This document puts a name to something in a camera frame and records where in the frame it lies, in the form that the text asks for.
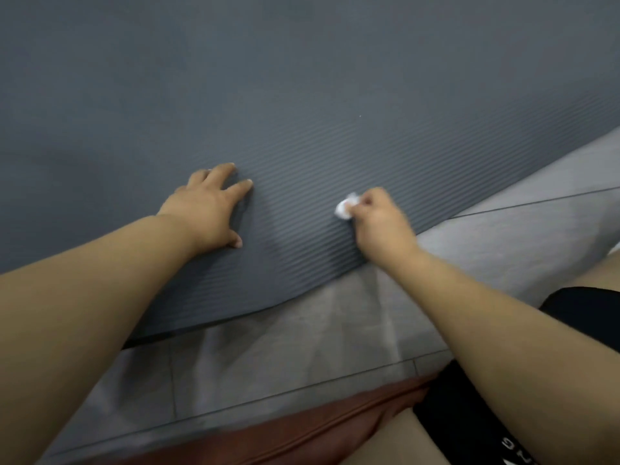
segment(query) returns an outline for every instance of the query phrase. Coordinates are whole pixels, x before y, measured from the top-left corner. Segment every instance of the brown cushion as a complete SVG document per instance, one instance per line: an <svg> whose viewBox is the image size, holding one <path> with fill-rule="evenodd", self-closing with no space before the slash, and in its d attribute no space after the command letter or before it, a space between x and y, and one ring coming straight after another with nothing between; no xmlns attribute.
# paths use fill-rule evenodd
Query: brown cushion
<svg viewBox="0 0 620 465"><path fill-rule="evenodd" d="M331 465L352 454L405 408L433 377L385 385L239 431L156 450L119 465Z"/></svg>

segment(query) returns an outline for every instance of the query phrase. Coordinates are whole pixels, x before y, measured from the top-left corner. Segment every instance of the hand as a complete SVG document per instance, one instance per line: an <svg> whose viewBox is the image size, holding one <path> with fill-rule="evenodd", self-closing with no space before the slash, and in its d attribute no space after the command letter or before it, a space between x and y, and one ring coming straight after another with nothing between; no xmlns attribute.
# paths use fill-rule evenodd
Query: hand
<svg viewBox="0 0 620 465"><path fill-rule="evenodd" d="M158 216L175 219L193 238L198 253L222 246L241 248L241 237L230 228L232 209L252 188L252 181L240 181L223 190L224 182L236 170L233 163L213 170L198 170L186 186L177 188L161 206Z"/></svg>
<svg viewBox="0 0 620 465"><path fill-rule="evenodd" d="M357 245L366 258L390 271L404 257L419 250L407 218L383 188L364 193L360 203L347 206L355 219Z"/></svg>

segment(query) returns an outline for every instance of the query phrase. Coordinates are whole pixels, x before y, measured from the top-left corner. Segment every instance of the gray yoga mat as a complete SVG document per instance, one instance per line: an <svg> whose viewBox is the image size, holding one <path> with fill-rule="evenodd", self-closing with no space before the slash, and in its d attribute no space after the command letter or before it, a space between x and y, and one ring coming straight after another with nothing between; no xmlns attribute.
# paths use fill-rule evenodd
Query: gray yoga mat
<svg viewBox="0 0 620 465"><path fill-rule="evenodd" d="M363 262L335 205L418 232L620 125L618 0L0 0L0 270L157 212L234 161L242 250L188 264L140 342Z"/></svg>

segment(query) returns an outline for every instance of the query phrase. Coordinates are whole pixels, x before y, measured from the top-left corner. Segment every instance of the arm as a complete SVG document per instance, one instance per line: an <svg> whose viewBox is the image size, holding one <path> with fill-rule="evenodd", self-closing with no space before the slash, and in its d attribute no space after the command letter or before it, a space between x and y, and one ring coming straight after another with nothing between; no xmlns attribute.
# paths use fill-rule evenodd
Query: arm
<svg viewBox="0 0 620 465"><path fill-rule="evenodd" d="M199 253L241 246L221 187L234 165L197 171L146 217L0 276L0 453L33 463L109 367L161 287Z"/></svg>
<svg viewBox="0 0 620 465"><path fill-rule="evenodd" d="M618 353L424 252L384 190L368 191L351 211L360 249L421 306L541 463L620 460Z"/></svg>

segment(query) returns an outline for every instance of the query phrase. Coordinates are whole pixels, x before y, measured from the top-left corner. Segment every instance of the gray tile floor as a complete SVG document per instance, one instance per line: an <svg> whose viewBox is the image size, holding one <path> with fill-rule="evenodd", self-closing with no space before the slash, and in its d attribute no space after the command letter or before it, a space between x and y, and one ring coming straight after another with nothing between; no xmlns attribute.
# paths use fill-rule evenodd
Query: gray tile floor
<svg viewBox="0 0 620 465"><path fill-rule="evenodd" d="M620 129L420 236L537 305L620 240ZM260 422L441 369L447 346L366 265L294 301L122 352L40 465Z"/></svg>

